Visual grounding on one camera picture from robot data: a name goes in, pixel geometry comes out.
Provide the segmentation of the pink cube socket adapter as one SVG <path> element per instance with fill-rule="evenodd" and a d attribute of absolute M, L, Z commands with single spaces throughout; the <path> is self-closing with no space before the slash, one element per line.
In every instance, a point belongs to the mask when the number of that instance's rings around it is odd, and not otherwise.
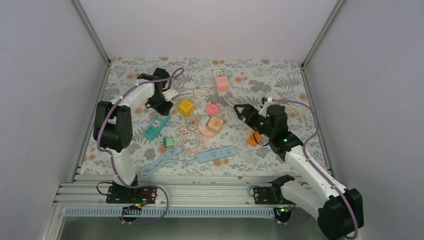
<path fill-rule="evenodd" d="M 215 89 L 217 93 L 226 93 L 229 90 L 229 80 L 228 77 L 223 76 L 217 76 L 215 78 Z"/>

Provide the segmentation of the beige cube socket adapter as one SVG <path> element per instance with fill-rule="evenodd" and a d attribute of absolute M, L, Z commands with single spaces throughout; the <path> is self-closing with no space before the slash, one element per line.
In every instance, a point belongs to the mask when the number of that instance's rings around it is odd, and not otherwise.
<path fill-rule="evenodd" d="M 206 124 L 206 129 L 217 135 L 220 133 L 222 126 L 224 124 L 224 121 L 218 117 L 212 116 L 209 118 L 209 121 Z"/>

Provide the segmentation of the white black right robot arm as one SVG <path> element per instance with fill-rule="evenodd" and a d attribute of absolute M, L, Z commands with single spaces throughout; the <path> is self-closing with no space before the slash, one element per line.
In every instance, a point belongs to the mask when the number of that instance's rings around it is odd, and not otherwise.
<path fill-rule="evenodd" d="M 268 137 L 268 146 L 283 162 L 293 167 L 306 181 L 308 188 L 292 176 L 284 175 L 271 183 L 271 198 L 278 204 L 290 201 L 314 218 L 329 240 L 342 237 L 355 240 L 364 226 L 363 198 L 355 189 L 348 189 L 324 170 L 288 127 L 285 107 L 270 104 L 265 115 L 250 104 L 236 104 L 237 118 L 252 130 Z"/>

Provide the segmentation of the pink plug adapter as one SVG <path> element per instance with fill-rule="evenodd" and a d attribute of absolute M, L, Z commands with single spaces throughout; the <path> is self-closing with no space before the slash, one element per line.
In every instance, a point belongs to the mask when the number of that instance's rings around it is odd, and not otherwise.
<path fill-rule="evenodd" d="M 208 103 L 205 108 L 205 113 L 209 116 L 217 116 L 220 113 L 220 106 Z"/>

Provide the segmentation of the yellow cube socket adapter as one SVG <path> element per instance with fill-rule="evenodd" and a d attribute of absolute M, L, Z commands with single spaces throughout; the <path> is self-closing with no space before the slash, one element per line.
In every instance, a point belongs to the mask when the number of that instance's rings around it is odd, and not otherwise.
<path fill-rule="evenodd" d="M 195 105 L 187 99 L 183 99 L 177 106 L 177 111 L 183 117 L 190 116 L 194 112 L 194 110 L 195 110 Z"/>

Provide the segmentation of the white cube socket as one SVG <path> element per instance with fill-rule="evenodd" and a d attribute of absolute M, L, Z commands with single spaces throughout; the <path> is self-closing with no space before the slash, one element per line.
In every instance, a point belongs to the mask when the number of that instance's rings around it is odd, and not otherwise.
<path fill-rule="evenodd" d="M 280 95 L 275 91 L 275 90 L 271 90 L 268 94 L 267 94 L 268 98 L 273 98 L 275 100 L 279 100 L 281 97 Z"/>

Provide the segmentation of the white small charger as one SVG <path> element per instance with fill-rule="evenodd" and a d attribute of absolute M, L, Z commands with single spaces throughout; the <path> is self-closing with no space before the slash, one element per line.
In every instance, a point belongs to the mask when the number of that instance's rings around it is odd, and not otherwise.
<path fill-rule="evenodd" d="M 200 124 L 201 126 L 205 127 L 205 126 L 208 124 L 209 120 L 210 120 L 210 117 L 209 117 L 208 115 L 204 115 L 204 116 L 202 116 L 202 118 L 200 119 L 199 124 Z"/>

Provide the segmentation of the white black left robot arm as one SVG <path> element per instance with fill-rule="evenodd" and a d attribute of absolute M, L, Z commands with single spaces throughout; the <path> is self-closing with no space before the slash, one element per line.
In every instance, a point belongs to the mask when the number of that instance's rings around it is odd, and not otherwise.
<path fill-rule="evenodd" d="M 172 80 L 184 72 L 182 67 L 169 74 L 156 68 L 153 74 L 142 73 L 122 96 L 112 101 L 101 100 L 96 105 L 93 138 L 100 152 L 110 156 L 114 179 L 113 194 L 128 203 L 139 197 L 138 179 L 127 150 L 133 138 L 132 110 L 145 104 L 161 116 L 168 116 L 173 103 L 165 94 L 171 90 Z"/>

